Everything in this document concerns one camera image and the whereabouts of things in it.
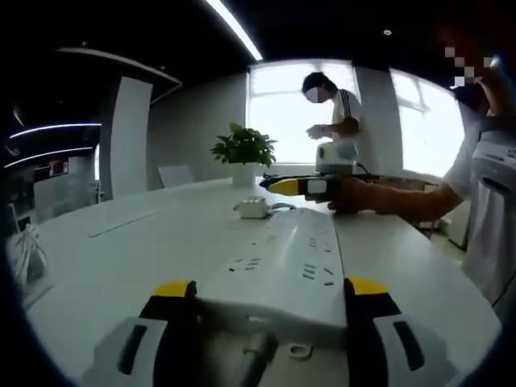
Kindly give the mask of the person's right hand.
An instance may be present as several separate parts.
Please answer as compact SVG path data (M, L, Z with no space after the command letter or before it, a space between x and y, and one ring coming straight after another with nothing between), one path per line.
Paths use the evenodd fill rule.
M329 210L340 214L357 214L374 210L380 193L379 187L354 177L346 177L339 183L339 190L327 205Z

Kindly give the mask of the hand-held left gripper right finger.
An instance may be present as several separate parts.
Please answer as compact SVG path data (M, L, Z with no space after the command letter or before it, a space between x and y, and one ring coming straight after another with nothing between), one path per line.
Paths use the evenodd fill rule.
M347 277L343 294L350 386L446 386L457 375L446 342L402 313L383 285Z

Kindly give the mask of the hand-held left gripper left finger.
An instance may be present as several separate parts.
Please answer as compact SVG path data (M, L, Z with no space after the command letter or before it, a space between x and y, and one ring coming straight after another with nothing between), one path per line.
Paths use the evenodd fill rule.
M198 302L194 280L159 285L139 315L125 318L94 349L84 386L194 385Z

